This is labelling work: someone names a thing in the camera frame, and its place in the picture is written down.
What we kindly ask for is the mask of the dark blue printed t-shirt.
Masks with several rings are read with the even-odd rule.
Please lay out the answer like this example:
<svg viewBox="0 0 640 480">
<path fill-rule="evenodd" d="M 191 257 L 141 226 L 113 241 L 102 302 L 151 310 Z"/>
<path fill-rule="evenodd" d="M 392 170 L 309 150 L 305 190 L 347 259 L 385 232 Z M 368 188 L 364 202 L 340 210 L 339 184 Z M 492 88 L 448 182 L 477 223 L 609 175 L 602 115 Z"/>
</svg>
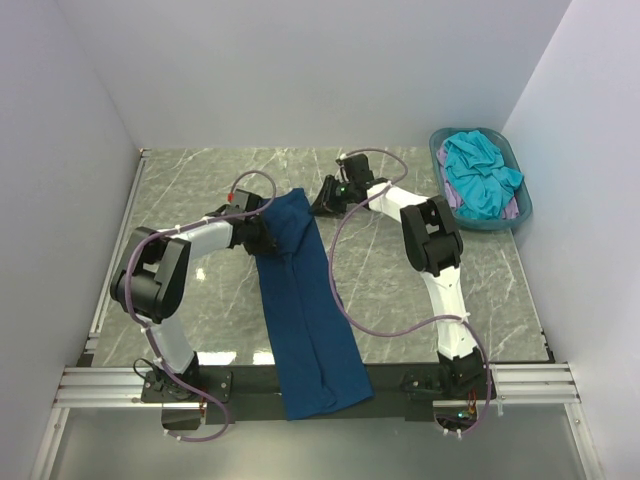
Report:
<svg viewBox="0 0 640 480">
<path fill-rule="evenodd" d="M 327 255 L 304 190 L 276 198 L 263 219 L 277 252 L 255 261 L 287 419 L 372 398 L 354 334 L 331 294 Z"/>
</svg>

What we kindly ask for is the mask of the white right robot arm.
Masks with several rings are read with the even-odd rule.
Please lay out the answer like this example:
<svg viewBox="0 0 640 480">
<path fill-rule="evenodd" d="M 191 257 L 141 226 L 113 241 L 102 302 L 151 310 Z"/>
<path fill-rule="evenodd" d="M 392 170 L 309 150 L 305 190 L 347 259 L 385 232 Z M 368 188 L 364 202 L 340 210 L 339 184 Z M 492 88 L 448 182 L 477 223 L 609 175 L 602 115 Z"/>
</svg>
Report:
<svg viewBox="0 0 640 480">
<path fill-rule="evenodd" d="M 460 399 L 477 391 L 479 382 L 485 380 L 486 393 L 490 394 L 490 362 L 469 323 L 461 289 L 463 241 L 447 200 L 441 195 L 427 197 L 398 187 L 396 183 L 408 174 L 408 166 L 384 149 L 357 149 L 340 155 L 336 164 L 339 173 L 324 178 L 310 208 L 314 216 L 343 217 L 331 241 L 328 261 L 334 260 L 339 235 L 357 210 L 369 209 L 398 222 L 407 259 L 427 287 L 434 316 L 391 333 L 367 328 L 345 310 L 333 266 L 329 265 L 329 286 L 341 314 L 352 327 L 379 338 L 401 337 L 434 324 L 438 333 L 441 392 L 449 398 Z"/>
</svg>

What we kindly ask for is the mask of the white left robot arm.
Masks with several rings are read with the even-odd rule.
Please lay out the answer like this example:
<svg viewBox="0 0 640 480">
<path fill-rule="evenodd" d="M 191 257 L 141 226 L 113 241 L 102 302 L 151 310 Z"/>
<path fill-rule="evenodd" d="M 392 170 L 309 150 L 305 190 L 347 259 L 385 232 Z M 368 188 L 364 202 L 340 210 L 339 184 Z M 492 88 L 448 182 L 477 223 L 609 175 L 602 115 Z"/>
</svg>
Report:
<svg viewBox="0 0 640 480">
<path fill-rule="evenodd" d="M 200 388 L 199 361 L 177 314 L 192 260 L 238 245 L 248 254 L 274 253 L 276 242 L 261 217 L 269 202 L 237 189 L 228 203 L 193 228 L 160 231 L 138 227 L 112 275 L 109 294 L 141 327 L 154 353 L 143 362 L 146 395 L 193 399 Z"/>
</svg>

